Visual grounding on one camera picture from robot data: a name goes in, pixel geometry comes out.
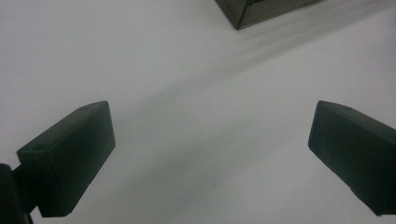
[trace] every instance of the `white table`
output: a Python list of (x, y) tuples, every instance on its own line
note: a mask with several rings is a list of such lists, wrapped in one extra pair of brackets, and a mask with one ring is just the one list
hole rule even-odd
[(236, 31), (214, 0), (1, 1), (0, 162), (108, 100), (116, 148), (35, 223), (395, 223), (307, 146), (318, 100), (396, 128), (395, 10), (327, 0)]

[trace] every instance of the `black object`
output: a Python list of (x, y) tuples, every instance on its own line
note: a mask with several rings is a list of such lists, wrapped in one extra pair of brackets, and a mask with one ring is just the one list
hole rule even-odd
[(0, 164), (0, 223), (32, 223), (36, 206), (42, 217), (67, 216), (114, 147), (108, 102), (75, 110), (18, 150), (17, 169)]
[(377, 216), (396, 214), (396, 130), (319, 101), (308, 145)]
[(318, 1), (320, 0), (217, 0), (238, 30)]

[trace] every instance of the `white surface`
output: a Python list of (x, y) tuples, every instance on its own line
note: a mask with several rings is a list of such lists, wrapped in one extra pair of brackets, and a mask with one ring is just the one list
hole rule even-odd
[(396, 127), (395, 9), (235, 31), (214, 0), (0, 1), (0, 162), (108, 100), (117, 147), (71, 215), (35, 223), (395, 223), (307, 146), (318, 100)]

